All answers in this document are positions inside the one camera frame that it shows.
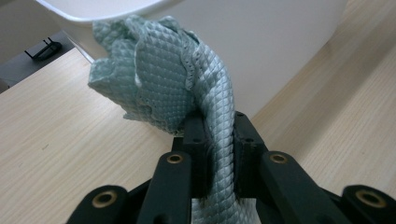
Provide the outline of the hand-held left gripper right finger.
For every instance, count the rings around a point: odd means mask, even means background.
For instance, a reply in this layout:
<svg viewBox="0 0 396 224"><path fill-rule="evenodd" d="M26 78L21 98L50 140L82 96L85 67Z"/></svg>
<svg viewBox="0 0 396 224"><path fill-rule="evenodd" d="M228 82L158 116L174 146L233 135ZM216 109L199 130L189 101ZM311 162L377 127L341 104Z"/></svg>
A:
<svg viewBox="0 0 396 224"><path fill-rule="evenodd" d="M234 192L238 198L256 198L260 185L258 167L267 148L261 136L241 112L236 112L233 126Z"/></svg>

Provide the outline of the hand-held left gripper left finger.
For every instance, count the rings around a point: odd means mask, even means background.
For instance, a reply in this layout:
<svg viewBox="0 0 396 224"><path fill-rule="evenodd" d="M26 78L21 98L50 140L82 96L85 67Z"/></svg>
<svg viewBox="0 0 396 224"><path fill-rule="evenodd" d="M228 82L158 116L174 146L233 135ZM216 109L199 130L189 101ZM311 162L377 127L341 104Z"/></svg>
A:
<svg viewBox="0 0 396 224"><path fill-rule="evenodd" d="M195 199L204 198L210 184L210 134L200 112L192 112L186 117L182 143L183 150L191 156L191 196Z"/></svg>

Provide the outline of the light blue textured cloth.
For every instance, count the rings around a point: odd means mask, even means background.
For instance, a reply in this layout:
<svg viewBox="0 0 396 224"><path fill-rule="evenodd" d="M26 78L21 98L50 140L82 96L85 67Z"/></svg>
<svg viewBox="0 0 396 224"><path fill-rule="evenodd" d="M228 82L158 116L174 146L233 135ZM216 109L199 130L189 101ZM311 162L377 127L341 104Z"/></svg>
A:
<svg viewBox="0 0 396 224"><path fill-rule="evenodd" d="M233 191L233 88L219 56L172 17L97 21L92 31L107 56L92 63L88 85L126 119L182 135L187 115L203 113L213 178L208 194L192 202L193 224L257 224L254 201Z"/></svg>

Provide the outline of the white plastic bin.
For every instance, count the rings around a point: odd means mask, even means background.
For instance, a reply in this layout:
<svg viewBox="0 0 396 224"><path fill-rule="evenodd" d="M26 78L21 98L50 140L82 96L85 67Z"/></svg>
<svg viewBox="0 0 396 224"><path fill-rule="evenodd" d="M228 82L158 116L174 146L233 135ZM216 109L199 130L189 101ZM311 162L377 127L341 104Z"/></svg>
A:
<svg viewBox="0 0 396 224"><path fill-rule="evenodd" d="M89 61L106 56L92 24L174 17L224 61L236 108L254 117L329 41L347 0L35 0Z"/></svg>

